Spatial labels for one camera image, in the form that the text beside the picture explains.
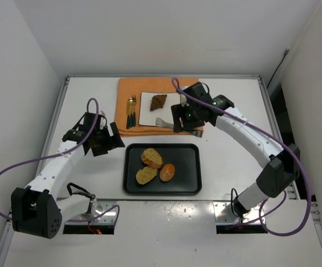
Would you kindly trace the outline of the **silver metal tongs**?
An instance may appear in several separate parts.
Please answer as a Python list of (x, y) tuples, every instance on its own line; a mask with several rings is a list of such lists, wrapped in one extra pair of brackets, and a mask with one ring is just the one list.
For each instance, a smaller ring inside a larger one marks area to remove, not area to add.
[[(164, 121), (160, 117), (156, 118), (155, 123), (156, 123), (156, 127), (169, 128), (171, 130), (174, 129), (173, 124)], [(189, 131), (182, 131), (182, 133), (186, 134), (186, 135), (192, 135), (192, 136), (195, 136), (195, 137), (199, 137), (199, 138), (202, 138), (202, 136), (203, 136), (203, 130), (193, 130), (193, 131), (190, 131), (190, 132)]]

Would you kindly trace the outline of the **brown chocolate croissant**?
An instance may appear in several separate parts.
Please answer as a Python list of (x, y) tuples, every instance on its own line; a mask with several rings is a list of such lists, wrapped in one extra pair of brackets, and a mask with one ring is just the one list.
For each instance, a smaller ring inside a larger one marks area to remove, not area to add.
[(167, 99), (166, 94), (154, 95), (151, 99), (150, 111), (152, 112), (160, 108), (163, 108), (165, 105), (166, 99)]

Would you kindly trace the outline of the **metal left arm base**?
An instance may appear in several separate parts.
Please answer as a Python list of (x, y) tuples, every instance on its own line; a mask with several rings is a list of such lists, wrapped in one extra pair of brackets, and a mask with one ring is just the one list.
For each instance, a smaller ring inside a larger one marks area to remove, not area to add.
[(91, 224), (111, 226), (117, 223), (120, 206), (115, 202), (97, 201), (90, 214), (81, 214), (68, 220), (66, 224)]

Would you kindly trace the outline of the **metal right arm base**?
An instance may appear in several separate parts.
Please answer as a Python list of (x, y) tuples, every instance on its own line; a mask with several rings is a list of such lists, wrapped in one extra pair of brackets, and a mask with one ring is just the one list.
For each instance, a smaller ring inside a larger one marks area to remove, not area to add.
[(234, 215), (234, 213), (231, 210), (231, 205), (229, 201), (214, 201), (213, 207), (216, 225), (260, 225), (260, 205), (257, 205), (254, 208), (252, 208), (250, 212), (245, 214), (242, 219)]

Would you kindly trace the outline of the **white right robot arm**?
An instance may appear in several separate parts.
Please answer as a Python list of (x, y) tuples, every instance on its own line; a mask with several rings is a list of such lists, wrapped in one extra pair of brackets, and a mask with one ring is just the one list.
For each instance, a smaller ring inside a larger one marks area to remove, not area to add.
[(284, 149), (278, 142), (255, 130), (234, 103), (224, 95), (211, 97), (202, 82), (183, 89), (180, 104), (171, 106), (173, 130), (191, 132), (210, 123), (240, 144), (262, 168), (256, 181), (232, 201), (232, 213), (242, 218), (257, 204), (276, 198), (295, 179), (294, 156), (300, 152), (295, 145)]

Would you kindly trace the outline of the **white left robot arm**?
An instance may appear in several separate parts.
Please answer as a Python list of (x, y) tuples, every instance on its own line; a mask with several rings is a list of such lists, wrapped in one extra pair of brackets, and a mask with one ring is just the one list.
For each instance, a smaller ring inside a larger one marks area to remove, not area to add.
[(108, 123), (104, 115), (86, 112), (63, 135), (57, 153), (41, 172), (26, 187), (18, 187), (12, 193), (13, 230), (51, 239), (66, 221), (75, 221), (76, 216), (83, 216), (85, 222), (97, 219), (94, 194), (78, 186), (66, 199), (57, 200), (57, 195), (88, 152), (96, 157), (124, 145), (116, 123)]

